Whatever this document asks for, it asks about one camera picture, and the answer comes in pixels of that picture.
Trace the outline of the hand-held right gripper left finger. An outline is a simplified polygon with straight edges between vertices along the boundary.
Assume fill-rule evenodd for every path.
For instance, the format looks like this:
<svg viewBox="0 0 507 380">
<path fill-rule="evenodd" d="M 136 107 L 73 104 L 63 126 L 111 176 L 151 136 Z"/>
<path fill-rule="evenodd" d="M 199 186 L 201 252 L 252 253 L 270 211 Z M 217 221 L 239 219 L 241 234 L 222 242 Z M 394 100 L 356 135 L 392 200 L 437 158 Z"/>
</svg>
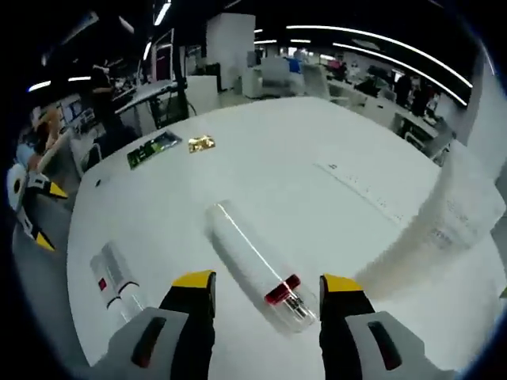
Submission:
<svg viewBox="0 0 507 380">
<path fill-rule="evenodd" d="M 212 270 L 174 280 L 160 307 L 147 307 L 113 334 L 95 379 L 207 379 L 215 343 Z"/>
</svg>

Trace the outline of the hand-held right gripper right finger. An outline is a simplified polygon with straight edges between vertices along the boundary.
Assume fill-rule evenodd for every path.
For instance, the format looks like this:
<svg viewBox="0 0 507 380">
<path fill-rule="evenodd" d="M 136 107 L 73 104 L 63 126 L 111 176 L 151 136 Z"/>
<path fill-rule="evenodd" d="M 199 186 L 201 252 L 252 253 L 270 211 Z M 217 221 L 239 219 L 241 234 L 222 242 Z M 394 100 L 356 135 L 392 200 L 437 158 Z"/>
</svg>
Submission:
<svg viewBox="0 0 507 380">
<path fill-rule="evenodd" d="M 445 379 L 423 341 L 386 311 L 375 311 L 353 279 L 320 277 L 319 345 L 326 379 Z"/>
</svg>

